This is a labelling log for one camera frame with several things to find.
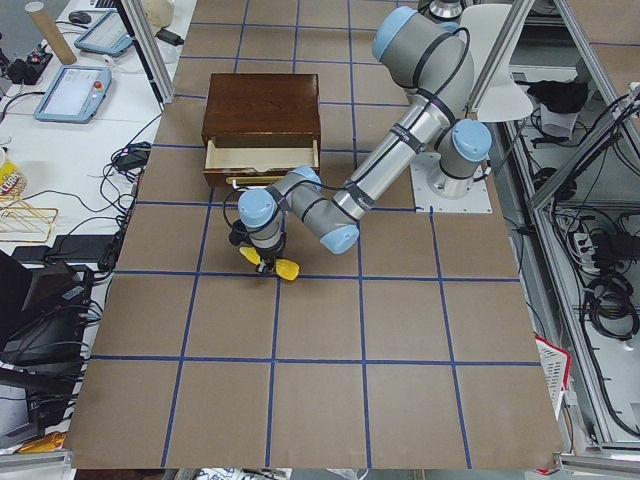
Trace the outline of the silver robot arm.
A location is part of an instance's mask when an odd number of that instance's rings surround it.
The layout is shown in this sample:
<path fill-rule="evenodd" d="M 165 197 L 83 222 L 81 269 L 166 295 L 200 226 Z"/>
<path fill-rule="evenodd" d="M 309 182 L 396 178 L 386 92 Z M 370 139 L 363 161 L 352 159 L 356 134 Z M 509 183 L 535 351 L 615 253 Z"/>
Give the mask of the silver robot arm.
<path fill-rule="evenodd" d="M 240 195 L 239 218 L 230 226 L 229 241 L 258 273 L 297 277 L 298 265 L 283 256 L 282 222 L 288 214 L 331 253 L 349 250 L 359 238 L 360 219 L 437 138 L 447 147 L 448 157 L 467 161 L 472 168 L 486 158 L 491 145 L 487 128 L 460 117 L 473 86 L 470 45 L 467 28 L 450 32 L 410 7 L 398 7 L 384 19 L 372 54 L 405 90 L 409 108 L 331 198 L 322 194 L 325 186 L 308 166 Z"/>

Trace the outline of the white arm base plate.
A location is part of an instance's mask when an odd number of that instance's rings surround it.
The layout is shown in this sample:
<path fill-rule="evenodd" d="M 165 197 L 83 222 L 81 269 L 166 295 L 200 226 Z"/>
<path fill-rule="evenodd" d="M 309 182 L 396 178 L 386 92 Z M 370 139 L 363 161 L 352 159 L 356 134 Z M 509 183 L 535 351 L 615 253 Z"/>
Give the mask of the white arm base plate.
<path fill-rule="evenodd" d="M 492 205 L 480 164 L 467 179 L 453 179 L 440 169 L 440 155 L 422 153 L 410 164 L 417 213 L 491 214 Z"/>

